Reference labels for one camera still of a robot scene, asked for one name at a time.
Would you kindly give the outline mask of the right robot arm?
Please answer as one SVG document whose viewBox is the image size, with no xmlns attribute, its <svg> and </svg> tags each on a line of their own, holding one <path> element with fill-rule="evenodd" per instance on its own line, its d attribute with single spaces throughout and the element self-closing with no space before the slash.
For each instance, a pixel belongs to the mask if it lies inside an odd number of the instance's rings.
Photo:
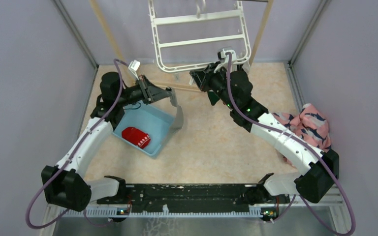
<svg viewBox="0 0 378 236">
<path fill-rule="evenodd" d="M 316 204 L 337 183 L 339 155 L 312 146 L 282 125 L 252 97 L 253 85 L 245 71 L 210 64 L 190 71 L 190 75 L 202 92 L 212 93 L 227 105 L 237 125 L 273 145 L 298 170 L 286 175 L 268 174 L 257 190 L 262 202 L 269 203 L 281 194 L 296 194 Z"/>
</svg>

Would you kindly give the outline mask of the grey striped sock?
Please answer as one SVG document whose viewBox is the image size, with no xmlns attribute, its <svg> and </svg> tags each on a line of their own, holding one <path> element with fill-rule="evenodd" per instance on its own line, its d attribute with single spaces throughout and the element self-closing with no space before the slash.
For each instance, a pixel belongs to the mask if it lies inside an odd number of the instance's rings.
<svg viewBox="0 0 378 236">
<path fill-rule="evenodd" d="M 175 90 L 171 87 L 167 87 L 166 90 L 171 93 L 170 103 L 173 107 L 176 108 L 176 113 L 174 116 L 174 121 L 170 125 L 169 130 L 161 143 L 163 146 L 165 146 L 170 141 L 170 139 L 183 128 L 183 125 L 184 125 L 183 109 L 178 103 Z"/>
</svg>

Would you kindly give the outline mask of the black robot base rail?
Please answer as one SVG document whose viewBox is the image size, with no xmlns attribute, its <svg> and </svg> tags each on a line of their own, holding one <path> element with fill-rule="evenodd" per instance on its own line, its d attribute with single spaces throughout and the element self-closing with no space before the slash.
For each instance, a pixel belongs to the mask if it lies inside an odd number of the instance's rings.
<svg viewBox="0 0 378 236">
<path fill-rule="evenodd" d="M 271 196 L 259 183 L 131 184 L 121 183 L 118 193 L 97 200 L 100 205 L 124 205 L 125 213 L 164 216 L 245 215 L 275 219 L 279 205 L 291 200 L 284 194 Z"/>
</svg>

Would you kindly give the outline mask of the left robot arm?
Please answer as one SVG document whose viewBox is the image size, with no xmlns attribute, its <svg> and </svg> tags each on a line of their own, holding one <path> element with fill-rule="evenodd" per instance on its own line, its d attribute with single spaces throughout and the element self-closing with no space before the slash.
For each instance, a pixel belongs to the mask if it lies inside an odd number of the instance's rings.
<svg viewBox="0 0 378 236">
<path fill-rule="evenodd" d="M 108 72 L 101 77 L 101 94 L 84 132 L 55 165 L 46 166 L 41 172 L 47 203 L 74 211 L 83 211 L 89 203 L 109 197 L 123 203 L 128 197 L 124 179 L 105 176 L 86 182 L 84 176 L 96 153 L 118 127 L 126 112 L 124 107 L 137 102 L 146 105 L 169 98 L 177 104 L 173 88 L 160 88 L 145 75 L 138 76 L 131 87 L 124 86 L 118 72 Z"/>
</svg>

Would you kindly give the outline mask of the light blue plastic basket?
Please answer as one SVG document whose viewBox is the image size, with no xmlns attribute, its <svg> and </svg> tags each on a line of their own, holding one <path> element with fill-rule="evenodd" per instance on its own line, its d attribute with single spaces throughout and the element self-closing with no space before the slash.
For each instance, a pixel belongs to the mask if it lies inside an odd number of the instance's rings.
<svg viewBox="0 0 378 236">
<path fill-rule="evenodd" d="M 164 148 L 161 143 L 174 121 L 174 116 L 152 105 L 145 105 L 141 101 L 134 105 L 125 106 L 124 111 L 125 114 L 114 129 L 113 134 L 145 155 L 157 158 Z M 150 143 L 144 149 L 140 149 L 122 138 L 121 132 L 130 126 L 148 133 L 151 137 Z"/>
</svg>

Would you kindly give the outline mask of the white clip hanger frame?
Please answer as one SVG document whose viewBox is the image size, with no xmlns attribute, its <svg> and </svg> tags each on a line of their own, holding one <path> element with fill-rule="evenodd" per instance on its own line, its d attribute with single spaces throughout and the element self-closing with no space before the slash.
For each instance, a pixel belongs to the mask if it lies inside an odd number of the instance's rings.
<svg viewBox="0 0 378 236">
<path fill-rule="evenodd" d="M 248 62 L 252 47 L 241 1 L 150 0 L 155 62 L 166 73 L 200 69 L 234 51 L 235 64 Z"/>
</svg>

